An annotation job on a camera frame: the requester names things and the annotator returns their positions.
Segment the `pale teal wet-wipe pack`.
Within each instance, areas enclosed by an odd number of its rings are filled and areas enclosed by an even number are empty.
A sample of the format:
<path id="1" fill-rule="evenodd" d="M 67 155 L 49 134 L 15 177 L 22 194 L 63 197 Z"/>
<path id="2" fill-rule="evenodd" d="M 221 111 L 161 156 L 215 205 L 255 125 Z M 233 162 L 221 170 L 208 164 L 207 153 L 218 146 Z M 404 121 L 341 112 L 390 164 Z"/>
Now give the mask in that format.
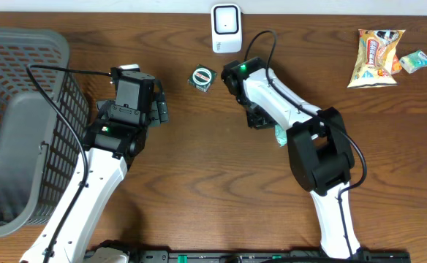
<path id="1" fill-rule="evenodd" d="M 274 131 L 275 131 L 276 141 L 278 142 L 278 144 L 281 147 L 284 147 L 287 144 L 287 133 L 286 133 L 286 131 L 283 130 L 283 128 L 278 124 L 275 125 Z"/>

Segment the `dark green round-label box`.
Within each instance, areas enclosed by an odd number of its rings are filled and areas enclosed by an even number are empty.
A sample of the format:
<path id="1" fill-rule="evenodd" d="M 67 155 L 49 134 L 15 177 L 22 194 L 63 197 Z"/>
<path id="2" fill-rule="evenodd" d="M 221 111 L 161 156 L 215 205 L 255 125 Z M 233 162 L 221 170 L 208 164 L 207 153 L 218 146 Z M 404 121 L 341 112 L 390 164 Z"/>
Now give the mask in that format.
<path id="1" fill-rule="evenodd" d="M 198 64 L 187 82 L 199 91 L 206 93 L 216 79 L 217 72 L 206 66 Z"/>

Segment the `yellow snack bag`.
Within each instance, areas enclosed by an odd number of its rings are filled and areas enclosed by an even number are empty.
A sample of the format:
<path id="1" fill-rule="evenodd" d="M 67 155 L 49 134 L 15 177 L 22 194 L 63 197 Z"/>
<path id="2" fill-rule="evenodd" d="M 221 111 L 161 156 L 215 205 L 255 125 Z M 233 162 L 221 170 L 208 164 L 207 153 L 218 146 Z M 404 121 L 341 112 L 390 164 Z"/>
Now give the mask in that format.
<path id="1" fill-rule="evenodd" d="M 347 88 L 395 86 L 392 77 L 396 47 L 404 29 L 359 29 L 358 56 Z"/>

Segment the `orange tissue pack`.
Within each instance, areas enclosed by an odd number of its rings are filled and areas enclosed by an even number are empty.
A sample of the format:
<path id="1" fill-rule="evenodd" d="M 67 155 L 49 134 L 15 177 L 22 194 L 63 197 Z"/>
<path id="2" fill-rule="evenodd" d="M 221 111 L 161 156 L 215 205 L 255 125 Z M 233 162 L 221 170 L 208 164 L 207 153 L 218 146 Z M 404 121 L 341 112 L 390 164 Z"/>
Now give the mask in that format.
<path id="1" fill-rule="evenodd" d="M 392 63 L 392 67 L 391 67 L 391 74 L 395 75 L 395 74 L 399 73 L 401 70 L 402 70 L 401 63 L 400 63 L 397 55 L 394 55 L 393 63 Z"/>

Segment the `teal tissue pack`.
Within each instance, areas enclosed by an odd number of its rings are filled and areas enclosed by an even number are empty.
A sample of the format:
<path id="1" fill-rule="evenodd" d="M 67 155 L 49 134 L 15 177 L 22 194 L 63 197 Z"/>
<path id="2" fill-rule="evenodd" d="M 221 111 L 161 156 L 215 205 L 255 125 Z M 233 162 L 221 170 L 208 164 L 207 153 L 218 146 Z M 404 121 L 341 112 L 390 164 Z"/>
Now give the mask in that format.
<path id="1" fill-rule="evenodd" d="M 399 62 L 407 73 L 412 74 L 423 67 L 427 67 L 427 55 L 422 50 L 418 50 L 401 57 Z"/>

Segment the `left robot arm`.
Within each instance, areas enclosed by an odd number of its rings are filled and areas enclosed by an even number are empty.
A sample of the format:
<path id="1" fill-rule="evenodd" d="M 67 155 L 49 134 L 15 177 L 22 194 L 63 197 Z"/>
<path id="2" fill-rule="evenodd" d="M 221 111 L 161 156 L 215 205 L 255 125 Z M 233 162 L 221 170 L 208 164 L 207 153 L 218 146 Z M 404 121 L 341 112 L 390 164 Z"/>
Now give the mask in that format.
<path id="1" fill-rule="evenodd" d="M 138 64 L 107 73 L 116 97 L 77 137 L 78 163 L 56 209 L 22 262 L 86 262 L 86 249 L 107 201 L 145 147 L 148 129 L 169 120 L 161 82 Z"/>

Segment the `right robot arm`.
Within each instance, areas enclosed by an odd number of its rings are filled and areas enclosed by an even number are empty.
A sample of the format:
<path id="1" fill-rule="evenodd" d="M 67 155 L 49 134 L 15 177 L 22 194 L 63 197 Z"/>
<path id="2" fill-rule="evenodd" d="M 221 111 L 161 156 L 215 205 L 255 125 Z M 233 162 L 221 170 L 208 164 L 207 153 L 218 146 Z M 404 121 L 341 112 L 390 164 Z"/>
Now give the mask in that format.
<path id="1" fill-rule="evenodd" d="M 360 250 L 349 208 L 355 159 L 339 111 L 306 102 L 258 57 L 224 65 L 221 79 L 245 108 L 250 127 L 277 125 L 285 131 L 290 169 L 313 199 L 323 253 L 354 259 Z"/>

